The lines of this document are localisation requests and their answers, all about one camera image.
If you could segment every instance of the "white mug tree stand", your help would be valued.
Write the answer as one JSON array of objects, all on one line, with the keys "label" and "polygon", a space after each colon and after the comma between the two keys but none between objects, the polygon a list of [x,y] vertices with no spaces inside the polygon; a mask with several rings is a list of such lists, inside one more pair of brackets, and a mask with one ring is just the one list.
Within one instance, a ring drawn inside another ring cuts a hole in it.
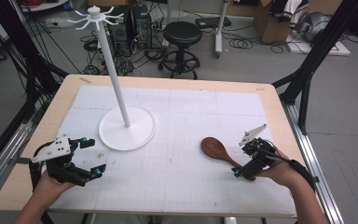
[{"label": "white mug tree stand", "polygon": [[113,7],[108,12],[104,13],[101,13],[99,7],[90,7],[88,9],[89,15],[81,14],[78,11],[76,12],[78,15],[86,18],[81,19],[80,21],[70,22],[79,23],[81,21],[87,21],[84,26],[76,28],[77,30],[83,30],[90,23],[95,23],[98,41],[103,49],[103,57],[117,97],[118,107],[109,111],[100,122],[99,135],[101,140],[112,149],[133,150],[144,146],[153,138],[157,129],[157,124],[150,111],[141,108],[140,106],[126,107],[124,103],[115,64],[113,63],[112,54],[106,38],[106,31],[103,26],[104,21],[111,25],[117,25],[117,23],[112,23],[106,18],[115,19],[123,16],[123,14],[118,16],[107,16],[107,14],[110,14],[112,11]]}]

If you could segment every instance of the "gray floor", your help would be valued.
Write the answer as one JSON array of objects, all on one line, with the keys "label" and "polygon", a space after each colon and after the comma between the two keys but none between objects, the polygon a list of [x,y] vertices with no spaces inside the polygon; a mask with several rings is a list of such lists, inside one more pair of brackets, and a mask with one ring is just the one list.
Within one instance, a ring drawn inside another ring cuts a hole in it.
[{"label": "gray floor", "polygon": [[[194,21],[195,18],[189,15],[180,20]],[[231,20],[231,29],[250,24],[244,18]],[[237,33],[255,37],[253,27]],[[89,34],[90,31],[75,31],[72,28],[62,29],[52,36],[82,70],[87,65],[87,52],[79,38]],[[77,73],[52,41],[45,40],[56,65],[70,73]],[[307,131],[344,222],[358,223],[358,44],[349,40],[342,43],[351,56],[326,57],[312,80]],[[228,40],[224,40],[223,44],[220,59],[216,59],[213,52],[213,33],[205,33],[199,44],[190,49],[201,61],[201,67],[197,70],[199,79],[272,83],[295,72],[306,57],[304,54],[289,53],[285,46],[282,46],[282,53],[274,53],[271,46],[255,44],[251,49],[234,49]],[[142,73],[134,70],[130,76],[169,77],[167,71],[157,69],[156,63],[146,63],[139,69]],[[192,78],[192,75],[177,78]],[[24,90],[11,61],[0,61],[0,134],[23,102]],[[0,178],[0,188],[10,169],[8,167]],[[16,215],[15,212],[0,211],[0,223],[11,223]],[[80,223],[81,215],[53,214],[53,218],[57,218],[56,223]],[[258,219],[240,218],[238,221],[261,223]],[[268,223],[293,223],[293,220],[268,219]]]}]

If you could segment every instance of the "cardboard box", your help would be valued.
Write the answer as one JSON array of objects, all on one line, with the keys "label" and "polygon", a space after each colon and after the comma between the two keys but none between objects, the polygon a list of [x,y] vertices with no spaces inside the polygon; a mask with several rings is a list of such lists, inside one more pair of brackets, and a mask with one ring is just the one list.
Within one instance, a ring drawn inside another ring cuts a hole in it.
[{"label": "cardboard box", "polygon": [[270,17],[272,0],[260,0],[255,10],[254,26],[263,43],[284,43],[290,34],[289,21],[278,22],[278,18]]},{"label": "cardboard box", "polygon": [[[289,22],[278,22],[270,17],[273,0],[260,0],[255,10],[254,26],[263,43],[284,43],[290,34]],[[326,15],[333,15],[342,0],[309,0],[308,12],[319,11]]]},{"label": "cardboard box", "polygon": [[309,0],[308,11],[319,11],[324,15],[334,15],[342,0]]},{"label": "cardboard box", "polygon": [[233,0],[228,1],[227,15],[253,17],[256,6],[236,5]]}]

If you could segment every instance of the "person's hand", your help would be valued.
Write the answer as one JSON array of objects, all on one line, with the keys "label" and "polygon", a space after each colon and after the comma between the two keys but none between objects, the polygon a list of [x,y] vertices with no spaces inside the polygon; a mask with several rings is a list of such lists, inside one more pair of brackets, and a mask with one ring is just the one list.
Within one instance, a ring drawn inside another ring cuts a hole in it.
[{"label": "person's hand", "polygon": [[48,176],[48,171],[45,171],[40,177],[34,190],[33,197],[35,197],[42,205],[49,207],[68,189],[75,184],[64,182],[60,183],[56,179]]},{"label": "person's hand", "polygon": [[[289,159],[279,149],[276,154]],[[277,184],[290,187],[293,182],[299,178],[303,178],[297,171],[295,171],[288,163],[276,161],[267,170],[260,171],[256,176],[268,177]]]},{"label": "person's hand", "polygon": [[60,183],[56,179],[48,176],[45,171],[37,183],[36,189],[28,203],[22,208],[15,224],[36,224],[43,213],[55,203],[60,196],[69,188],[72,183]]}]

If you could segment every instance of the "wooden table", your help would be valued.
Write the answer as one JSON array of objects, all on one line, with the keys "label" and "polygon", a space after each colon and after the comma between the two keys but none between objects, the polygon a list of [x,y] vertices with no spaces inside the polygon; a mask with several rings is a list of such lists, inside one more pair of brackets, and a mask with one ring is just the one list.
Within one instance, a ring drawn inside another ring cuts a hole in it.
[{"label": "wooden table", "polygon": [[[170,90],[208,90],[249,92],[258,94],[274,145],[289,158],[304,164],[296,139],[282,109],[275,89],[269,84],[236,83],[144,77],[120,77],[120,85],[126,88],[153,88]],[[82,86],[112,86],[110,77],[86,75],[68,76],[62,83],[45,116],[21,156],[32,158],[36,148],[53,140],[62,125],[78,90]],[[7,182],[0,191],[0,210],[18,211],[28,201],[32,192],[28,165],[16,164]]]}]

